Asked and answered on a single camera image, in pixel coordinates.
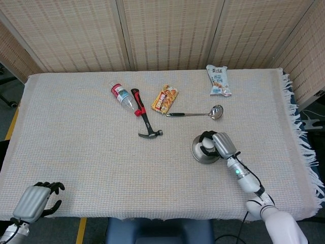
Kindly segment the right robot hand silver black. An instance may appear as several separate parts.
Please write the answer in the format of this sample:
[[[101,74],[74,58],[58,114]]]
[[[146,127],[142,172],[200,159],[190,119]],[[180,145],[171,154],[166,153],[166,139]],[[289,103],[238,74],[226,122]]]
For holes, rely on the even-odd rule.
[[[220,154],[220,157],[226,160],[229,158],[235,158],[237,156],[237,149],[228,134],[225,132],[212,132],[212,140],[216,150]]]

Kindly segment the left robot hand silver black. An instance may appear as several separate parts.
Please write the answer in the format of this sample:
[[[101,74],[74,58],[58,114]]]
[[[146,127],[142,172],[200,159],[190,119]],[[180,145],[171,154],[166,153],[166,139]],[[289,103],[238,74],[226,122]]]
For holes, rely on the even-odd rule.
[[[53,193],[58,195],[60,190],[65,190],[60,182],[38,182],[28,187],[13,211],[13,218],[31,224],[39,218],[54,214],[61,206],[61,200],[57,200],[49,209],[45,207],[50,196]]]

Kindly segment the white paper cup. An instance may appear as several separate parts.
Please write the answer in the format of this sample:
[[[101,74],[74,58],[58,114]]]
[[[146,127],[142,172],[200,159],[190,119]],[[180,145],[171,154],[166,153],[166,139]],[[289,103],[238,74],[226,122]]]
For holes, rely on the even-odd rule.
[[[213,143],[213,141],[207,137],[205,137],[202,142],[201,142],[202,146],[204,147],[204,149],[208,152],[213,152],[215,151],[215,145]]]

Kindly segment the round steel plate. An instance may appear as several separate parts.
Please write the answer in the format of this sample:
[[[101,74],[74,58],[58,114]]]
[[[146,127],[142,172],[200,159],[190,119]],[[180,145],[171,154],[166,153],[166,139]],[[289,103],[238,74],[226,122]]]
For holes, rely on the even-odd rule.
[[[220,154],[216,150],[213,152],[208,152],[204,149],[201,142],[202,140],[207,137],[212,140],[212,131],[205,131],[201,135],[197,136],[191,146],[191,152],[193,157],[202,164],[212,164],[220,159]]]

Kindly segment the white blue snack bag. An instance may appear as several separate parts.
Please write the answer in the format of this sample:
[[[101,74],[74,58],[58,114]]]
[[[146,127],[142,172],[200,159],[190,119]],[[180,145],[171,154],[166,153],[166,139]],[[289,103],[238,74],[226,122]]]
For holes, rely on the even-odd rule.
[[[232,93],[228,82],[227,66],[216,67],[214,65],[207,65],[206,70],[212,84],[210,95],[231,96]]]

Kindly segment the yellow curry box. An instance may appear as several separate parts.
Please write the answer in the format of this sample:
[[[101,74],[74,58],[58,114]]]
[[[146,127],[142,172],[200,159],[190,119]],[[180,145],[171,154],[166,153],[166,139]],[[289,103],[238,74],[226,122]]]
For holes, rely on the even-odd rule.
[[[167,114],[178,94],[178,89],[165,84],[154,102],[151,104],[151,109],[160,114]]]

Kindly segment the beige woven tablecloth with fringe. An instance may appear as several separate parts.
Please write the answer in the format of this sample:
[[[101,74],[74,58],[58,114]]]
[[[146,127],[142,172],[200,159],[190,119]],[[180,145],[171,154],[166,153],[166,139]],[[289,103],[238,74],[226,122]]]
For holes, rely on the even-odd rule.
[[[0,172],[0,220],[7,220],[25,189],[61,182],[57,217],[240,219],[244,193],[226,161],[199,163],[193,140],[204,131],[226,132],[243,162],[261,180],[276,206],[297,220],[325,205],[322,182],[312,171],[293,115],[290,81],[280,68],[227,72],[232,95],[211,96],[205,70],[43,73],[29,77]],[[179,90],[172,112],[224,108],[221,119],[168,118],[151,109],[144,139],[141,118],[124,109],[110,83],[137,88],[146,107],[169,84]]]

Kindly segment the clear plastic bottle red label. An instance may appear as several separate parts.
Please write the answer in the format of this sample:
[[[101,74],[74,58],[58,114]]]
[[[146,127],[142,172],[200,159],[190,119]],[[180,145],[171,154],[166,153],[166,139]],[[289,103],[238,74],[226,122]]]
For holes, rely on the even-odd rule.
[[[111,82],[110,91],[124,109],[131,112],[136,117],[141,115],[141,110],[134,97],[120,83]]]

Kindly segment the woven bamboo screen panel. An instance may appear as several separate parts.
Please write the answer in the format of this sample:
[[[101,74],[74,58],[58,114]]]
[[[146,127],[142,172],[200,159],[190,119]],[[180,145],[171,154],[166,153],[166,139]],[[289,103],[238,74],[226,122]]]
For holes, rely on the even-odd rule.
[[[22,83],[30,75],[49,72],[17,29],[8,20],[1,19],[0,63]]]
[[[0,0],[0,20],[44,72],[130,69],[115,0]]]
[[[299,109],[325,92],[325,0],[314,0],[279,51],[270,67],[289,74]]]
[[[223,0],[207,59],[229,69],[268,66],[314,0]]]
[[[225,0],[115,0],[130,69],[203,69],[225,3]]]

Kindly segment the black office chair base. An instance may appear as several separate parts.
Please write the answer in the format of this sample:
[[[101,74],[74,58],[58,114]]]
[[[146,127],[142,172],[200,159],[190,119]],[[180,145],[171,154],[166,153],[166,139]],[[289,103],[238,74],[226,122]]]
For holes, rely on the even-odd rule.
[[[14,80],[17,80],[17,78],[13,75],[11,76],[5,75],[6,69],[7,68],[2,63],[0,63],[0,86],[5,85]],[[17,102],[7,100],[1,92],[0,92],[0,100],[2,100],[10,108],[17,108],[18,106]]]

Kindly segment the white metal bracket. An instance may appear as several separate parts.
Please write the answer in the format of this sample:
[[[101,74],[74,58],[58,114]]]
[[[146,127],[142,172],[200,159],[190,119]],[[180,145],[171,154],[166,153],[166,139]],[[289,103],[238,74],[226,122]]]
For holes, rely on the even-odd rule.
[[[319,119],[303,119],[304,129],[309,130],[322,130],[323,125]]]

